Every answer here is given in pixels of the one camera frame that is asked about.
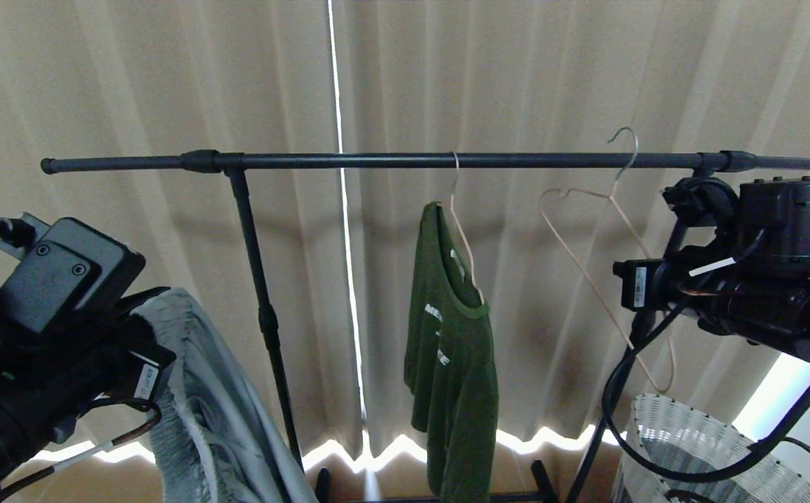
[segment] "green shirt on hanger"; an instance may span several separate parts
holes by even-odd
[[[498,429],[498,377],[489,323],[437,203],[417,238],[405,383],[411,426],[426,432],[430,489],[446,503],[489,500]]]

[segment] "laundry basket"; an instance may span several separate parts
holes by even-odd
[[[628,443],[663,468],[710,472],[743,458],[752,440],[692,407],[646,394],[632,403]],[[727,481],[694,484],[661,478],[623,453],[610,501],[810,503],[810,484],[772,455]]]

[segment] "curtain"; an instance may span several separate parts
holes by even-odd
[[[47,176],[41,157],[204,147],[337,152],[335,79],[345,152],[622,152],[630,149],[624,137],[606,140],[631,125],[644,152],[810,156],[810,2],[329,6],[335,47],[321,2],[0,3],[0,216],[74,216],[129,242],[148,260],[131,290],[190,290],[277,424],[225,177]],[[674,222],[659,192],[684,175],[632,169],[620,182],[616,199],[654,254]],[[771,175],[726,179],[736,186]],[[421,207],[447,200],[454,172],[345,176],[343,185],[333,170],[247,173],[303,451],[334,439],[356,458],[364,429],[373,455],[402,434],[421,441],[402,383],[414,244]],[[549,187],[609,191],[613,176],[610,169],[461,173],[458,215],[491,306],[500,429],[521,439],[542,426],[576,437],[599,414],[603,383],[622,353],[537,211]],[[618,215],[581,194],[551,197],[545,208],[627,328],[610,268],[641,251]],[[0,254],[0,283],[14,266]],[[706,334],[686,319],[675,335],[670,395],[731,421],[774,351]],[[663,341],[645,356],[664,381]],[[624,401],[645,389],[636,372]],[[82,421],[71,441],[105,439],[134,421],[103,411]]]

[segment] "wire hanger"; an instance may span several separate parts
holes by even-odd
[[[584,278],[586,278],[586,280],[588,281],[588,284],[590,284],[591,289],[594,292],[594,295],[597,296],[597,299],[600,301],[600,305],[603,306],[603,309],[605,309],[605,311],[609,315],[610,321],[612,321],[613,325],[616,326],[616,330],[618,330],[619,334],[622,335],[622,338],[624,338],[625,343],[628,344],[628,347],[630,349],[635,349],[635,345],[632,344],[631,338],[628,337],[628,334],[625,333],[624,329],[622,329],[622,327],[619,325],[619,321],[616,320],[615,313],[612,311],[612,309],[609,308],[609,305],[607,305],[606,300],[603,300],[603,294],[600,292],[600,289],[598,289],[597,283],[594,282],[591,275],[588,274],[587,269],[584,267],[583,264],[581,264],[581,261],[578,260],[578,257],[575,256],[575,253],[572,251],[570,246],[567,245],[565,240],[562,238],[561,233],[557,232],[557,228],[554,227],[554,225],[551,223],[551,219],[549,219],[547,214],[544,213],[544,207],[543,207],[543,204],[542,204],[543,201],[544,201],[544,197],[546,195],[548,195],[549,192],[557,192],[557,194],[561,198],[567,198],[568,196],[570,196],[570,194],[572,192],[579,192],[580,194],[588,194],[588,195],[591,195],[591,196],[594,196],[594,197],[597,197],[597,198],[605,198],[605,200],[609,201],[609,204],[612,204],[612,206],[615,207],[616,212],[619,213],[619,216],[622,218],[622,221],[625,223],[625,226],[628,227],[629,232],[631,232],[632,238],[635,239],[635,242],[637,242],[637,245],[644,252],[644,257],[645,258],[653,258],[653,254],[651,254],[651,252],[644,245],[644,241],[642,241],[641,235],[639,235],[637,230],[635,230],[635,227],[631,225],[631,221],[628,220],[628,216],[626,216],[625,211],[623,211],[622,207],[619,207],[619,203],[616,202],[616,197],[615,196],[616,196],[616,188],[619,187],[619,178],[622,176],[622,174],[625,172],[626,169],[629,169],[629,168],[631,168],[631,166],[635,165],[635,159],[637,159],[637,153],[638,153],[638,147],[639,147],[637,134],[635,134],[635,132],[628,126],[619,128],[619,130],[616,131],[616,134],[614,134],[613,137],[610,138],[609,141],[607,141],[607,143],[613,143],[613,141],[615,141],[616,138],[619,137],[619,134],[622,133],[622,131],[628,131],[628,133],[631,133],[632,137],[635,140],[635,150],[634,150],[634,152],[632,152],[631,159],[628,159],[628,163],[625,166],[623,166],[622,168],[620,168],[619,172],[616,173],[616,179],[613,180],[613,185],[612,185],[612,188],[609,189],[609,194],[601,194],[600,192],[587,191],[587,190],[584,190],[584,189],[574,189],[574,188],[569,188],[569,189],[567,189],[567,191],[563,191],[559,187],[554,187],[552,189],[548,189],[547,191],[542,192],[542,196],[538,198],[538,211],[539,211],[539,213],[542,214],[542,217],[545,220],[545,222],[548,223],[548,227],[551,227],[551,231],[554,233],[554,236],[555,236],[555,238],[557,238],[557,241],[559,241],[561,243],[561,246],[563,246],[563,248],[567,251],[567,254],[570,255],[570,258],[575,263],[575,266],[577,266],[581,270],[581,273],[584,275]],[[659,393],[663,393],[663,394],[668,392],[671,389],[671,386],[675,381],[675,374],[676,374],[676,368],[677,368],[677,364],[675,363],[675,360],[676,360],[675,359],[675,342],[674,342],[674,340],[672,338],[671,329],[667,330],[666,338],[667,338],[667,341],[669,341],[669,361],[670,361],[669,381],[666,383],[666,386],[660,386],[659,384],[657,384],[656,379],[653,378],[653,373],[651,373],[650,369],[647,368],[647,365],[644,364],[644,360],[642,360],[640,356],[636,357],[638,365],[640,365],[641,369],[644,371],[644,374],[647,375],[647,380],[650,381],[650,384],[653,386],[653,389],[655,389],[655,391],[657,391]]]
[[[476,277],[475,277],[475,264],[472,260],[472,249],[470,249],[470,243],[466,240],[466,235],[463,233],[463,227],[460,225],[460,220],[458,220],[458,213],[455,211],[455,190],[458,188],[458,178],[460,178],[460,159],[458,159],[458,152],[452,152],[451,155],[455,157],[455,182],[451,185],[451,197],[449,199],[450,206],[449,210],[451,211],[451,215],[455,219],[455,226],[458,227],[458,232],[460,233],[461,239],[463,240],[463,247],[466,248],[466,255],[470,258],[470,282],[472,283],[472,287],[476,289],[476,292],[479,292],[479,302],[480,305],[485,305],[485,296],[482,295],[482,290],[476,286]],[[451,251],[451,257],[454,258],[456,261],[459,261],[459,258],[456,257],[454,250]]]

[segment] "gray fabric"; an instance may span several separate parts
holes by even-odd
[[[134,313],[178,356],[158,400],[163,419],[150,432],[162,500],[316,503],[244,370],[196,300],[172,289]]]

